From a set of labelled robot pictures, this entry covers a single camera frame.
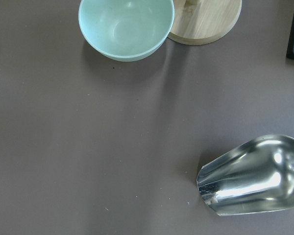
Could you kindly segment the wooden mug tree stand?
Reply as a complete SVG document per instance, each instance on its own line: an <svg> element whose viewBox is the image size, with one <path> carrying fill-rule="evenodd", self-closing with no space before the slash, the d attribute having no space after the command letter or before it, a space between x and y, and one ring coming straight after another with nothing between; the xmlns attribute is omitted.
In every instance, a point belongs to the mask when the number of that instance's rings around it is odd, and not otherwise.
<svg viewBox="0 0 294 235"><path fill-rule="evenodd" d="M168 38L185 45L205 45L225 36L236 24L241 0L175 0Z"/></svg>

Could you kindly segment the green bowl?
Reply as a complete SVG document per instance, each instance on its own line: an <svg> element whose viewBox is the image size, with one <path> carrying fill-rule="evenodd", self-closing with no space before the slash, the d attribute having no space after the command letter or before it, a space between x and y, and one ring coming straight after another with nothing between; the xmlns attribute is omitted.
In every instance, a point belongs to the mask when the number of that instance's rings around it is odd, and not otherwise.
<svg viewBox="0 0 294 235"><path fill-rule="evenodd" d="M166 40L173 21L172 0L83 0L78 10L86 42L121 62L153 54Z"/></svg>

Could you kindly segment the metal scoop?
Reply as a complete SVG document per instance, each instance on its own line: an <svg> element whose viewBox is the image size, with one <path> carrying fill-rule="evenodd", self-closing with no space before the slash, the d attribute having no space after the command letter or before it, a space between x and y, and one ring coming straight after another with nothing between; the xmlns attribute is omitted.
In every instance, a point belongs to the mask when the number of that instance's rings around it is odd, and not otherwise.
<svg viewBox="0 0 294 235"><path fill-rule="evenodd" d="M204 165L196 177L202 200L219 216L294 207L294 138L254 138Z"/></svg>

